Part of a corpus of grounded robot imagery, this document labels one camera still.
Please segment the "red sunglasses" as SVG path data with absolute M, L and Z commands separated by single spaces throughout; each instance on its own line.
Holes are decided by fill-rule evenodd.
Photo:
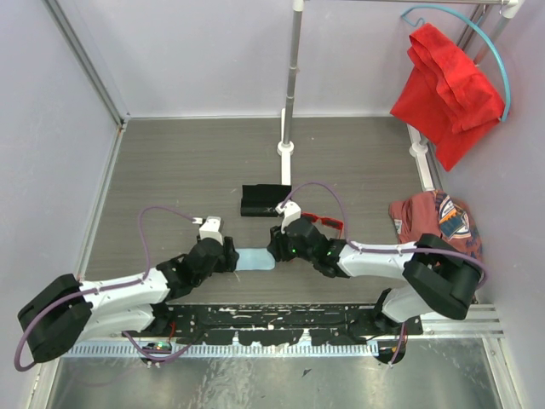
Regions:
M 313 213 L 308 212 L 302 212 L 301 217 L 308 220 L 310 223 L 316 224 L 319 223 L 325 227 L 332 228 L 337 231 L 337 238 L 340 239 L 342 237 L 342 233 L 344 230 L 344 222 L 339 219 L 335 219 L 332 217 L 327 216 L 318 216 Z

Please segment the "light blue cleaning cloth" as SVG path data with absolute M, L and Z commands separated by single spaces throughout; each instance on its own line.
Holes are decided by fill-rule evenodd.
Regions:
M 275 269 L 276 261 L 267 248 L 242 248 L 237 250 L 238 271 L 269 271 Z

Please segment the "black sunglasses case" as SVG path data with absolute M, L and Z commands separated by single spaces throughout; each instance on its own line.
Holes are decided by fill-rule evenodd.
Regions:
M 291 190 L 291 185 L 243 185 L 240 215 L 242 217 L 277 217 L 277 205 L 285 200 Z

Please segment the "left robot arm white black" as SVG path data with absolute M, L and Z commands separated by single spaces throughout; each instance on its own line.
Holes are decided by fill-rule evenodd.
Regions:
M 232 238 L 207 238 L 143 274 L 95 282 L 63 274 L 18 313 L 20 345 L 28 346 L 35 363 L 45 363 L 92 337 L 123 331 L 162 337 L 170 328 L 167 302 L 190 294 L 214 273 L 234 271 L 238 259 Z

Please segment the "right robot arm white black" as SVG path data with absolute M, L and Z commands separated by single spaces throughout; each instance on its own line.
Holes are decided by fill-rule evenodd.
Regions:
M 404 286 L 383 291 L 373 309 L 374 326 L 385 336 L 423 314 L 465 320 L 484 280 L 478 260 L 430 233 L 402 245 L 362 245 L 329 239 L 300 217 L 271 228 L 267 250 L 276 262 L 299 258 L 328 278 L 403 281 Z

